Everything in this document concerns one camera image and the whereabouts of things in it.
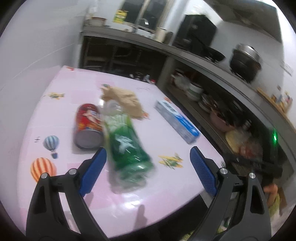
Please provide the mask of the red chips can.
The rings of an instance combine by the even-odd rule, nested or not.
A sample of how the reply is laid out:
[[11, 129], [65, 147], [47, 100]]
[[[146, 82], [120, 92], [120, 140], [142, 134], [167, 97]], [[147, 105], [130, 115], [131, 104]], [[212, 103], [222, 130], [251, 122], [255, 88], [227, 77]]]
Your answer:
[[99, 109], [94, 104], [79, 106], [75, 116], [74, 144], [84, 150], [96, 150], [104, 141]]

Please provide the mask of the green plastic bottle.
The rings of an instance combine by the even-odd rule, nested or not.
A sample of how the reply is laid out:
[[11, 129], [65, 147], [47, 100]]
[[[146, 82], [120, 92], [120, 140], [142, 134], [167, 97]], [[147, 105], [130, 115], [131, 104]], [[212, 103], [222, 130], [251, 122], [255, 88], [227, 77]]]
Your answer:
[[115, 192], [125, 193], [144, 187], [155, 167], [141, 144], [130, 115], [117, 102], [110, 101], [104, 103], [103, 120]]

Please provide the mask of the blue toothpaste box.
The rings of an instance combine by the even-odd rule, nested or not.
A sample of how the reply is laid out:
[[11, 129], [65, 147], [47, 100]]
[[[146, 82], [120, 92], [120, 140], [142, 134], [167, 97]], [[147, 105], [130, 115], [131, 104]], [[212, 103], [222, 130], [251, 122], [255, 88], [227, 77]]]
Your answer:
[[173, 127], [187, 144], [192, 144], [200, 133], [181, 113], [179, 113], [167, 100], [159, 100], [155, 109]]

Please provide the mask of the brown paper bag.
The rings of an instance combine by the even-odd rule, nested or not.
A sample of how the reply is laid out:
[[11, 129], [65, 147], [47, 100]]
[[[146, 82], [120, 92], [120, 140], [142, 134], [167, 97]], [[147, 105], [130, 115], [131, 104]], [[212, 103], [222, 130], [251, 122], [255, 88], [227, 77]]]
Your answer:
[[105, 103], [115, 101], [131, 117], [144, 117], [144, 110], [142, 109], [142, 105], [140, 104], [138, 97], [133, 91], [113, 86], [104, 86], [101, 88], [101, 91], [101, 99], [103, 99]]

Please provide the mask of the grey kitchen counter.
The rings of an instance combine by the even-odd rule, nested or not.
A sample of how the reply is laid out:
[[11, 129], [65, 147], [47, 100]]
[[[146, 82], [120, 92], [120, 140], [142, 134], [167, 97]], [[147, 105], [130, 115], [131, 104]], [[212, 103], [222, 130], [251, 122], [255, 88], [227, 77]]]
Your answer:
[[214, 64], [211, 61], [191, 54], [190, 52], [183, 51], [173, 46], [169, 46], [131, 32], [105, 27], [84, 26], [82, 27], [81, 34], [88, 37], [100, 37], [129, 42], [159, 51], [187, 65], [192, 64], [192, 67], [196, 68], [199, 72], [204, 72], [204, 74], [209, 74], [211, 77], [218, 78], [236, 93], [242, 95], [243, 98], [250, 102], [253, 106], [262, 111], [263, 115], [277, 129], [278, 135], [282, 137], [292, 149], [295, 148], [295, 128], [290, 121], [283, 117], [274, 105], [270, 104], [270, 102], [259, 94], [256, 89], [251, 87], [250, 84], [247, 84], [230, 71], [221, 67], [221, 65]]

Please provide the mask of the yellow food in plastic bag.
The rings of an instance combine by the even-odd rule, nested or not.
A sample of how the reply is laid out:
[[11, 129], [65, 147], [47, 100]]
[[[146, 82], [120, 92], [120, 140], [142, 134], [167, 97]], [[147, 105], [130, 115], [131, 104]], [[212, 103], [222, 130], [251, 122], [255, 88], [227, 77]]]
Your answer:
[[225, 139], [235, 154], [245, 156], [247, 150], [250, 150], [254, 143], [258, 142], [258, 139], [253, 137], [250, 132], [243, 129], [235, 129], [225, 134]]

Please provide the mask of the pink plastic basin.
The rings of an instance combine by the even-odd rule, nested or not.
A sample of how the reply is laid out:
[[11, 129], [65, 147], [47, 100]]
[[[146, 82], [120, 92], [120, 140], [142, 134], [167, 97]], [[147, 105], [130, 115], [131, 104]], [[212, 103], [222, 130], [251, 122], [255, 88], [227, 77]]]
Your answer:
[[210, 112], [210, 120], [211, 123], [223, 133], [235, 129], [234, 117], [228, 112], [221, 112], [212, 108]]

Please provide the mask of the stacked white bowls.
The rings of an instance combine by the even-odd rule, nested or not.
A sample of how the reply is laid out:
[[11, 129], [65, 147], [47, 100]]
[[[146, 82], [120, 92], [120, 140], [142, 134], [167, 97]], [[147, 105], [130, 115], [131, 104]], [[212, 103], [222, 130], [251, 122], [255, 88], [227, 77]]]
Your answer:
[[200, 85], [190, 82], [186, 90], [186, 96], [188, 97], [188, 99], [197, 102], [200, 100], [202, 93], [203, 93], [203, 88]]

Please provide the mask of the black cooking pot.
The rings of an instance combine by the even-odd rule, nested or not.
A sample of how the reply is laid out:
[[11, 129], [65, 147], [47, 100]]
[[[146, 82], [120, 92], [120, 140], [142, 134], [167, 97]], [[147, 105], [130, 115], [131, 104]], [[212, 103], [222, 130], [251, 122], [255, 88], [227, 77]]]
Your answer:
[[262, 69], [261, 62], [262, 58], [252, 46], [237, 44], [232, 50], [230, 70], [245, 82], [251, 83]]

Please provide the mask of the black wok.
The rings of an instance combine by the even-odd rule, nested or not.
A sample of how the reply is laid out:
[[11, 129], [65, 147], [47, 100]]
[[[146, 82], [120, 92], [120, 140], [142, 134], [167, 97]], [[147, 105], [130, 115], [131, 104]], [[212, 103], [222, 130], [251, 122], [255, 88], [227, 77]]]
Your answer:
[[197, 48], [197, 54], [203, 58], [207, 58], [213, 63], [219, 63], [225, 59], [225, 56], [221, 52], [206, 45], [200, 45]]

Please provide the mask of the cream canister on counter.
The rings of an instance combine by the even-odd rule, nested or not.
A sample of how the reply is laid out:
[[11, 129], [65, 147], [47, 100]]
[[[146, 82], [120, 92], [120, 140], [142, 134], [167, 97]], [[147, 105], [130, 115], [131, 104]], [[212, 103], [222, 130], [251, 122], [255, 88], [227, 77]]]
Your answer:
[[165, 39], [166, 34], [167, 34], [166, 29], [157, 27], [154, 35], [154, 40], [162, 43]]

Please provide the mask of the yellow detergent bottle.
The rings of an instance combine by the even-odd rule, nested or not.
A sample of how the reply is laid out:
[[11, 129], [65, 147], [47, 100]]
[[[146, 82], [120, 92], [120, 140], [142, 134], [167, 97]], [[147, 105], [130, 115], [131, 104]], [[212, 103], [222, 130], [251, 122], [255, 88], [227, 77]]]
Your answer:
[[122, 10], [117, 10], [117, 12], [114, 15], [113, 22], [122, 24], [127, 16], [128, 11], [122, 11]]

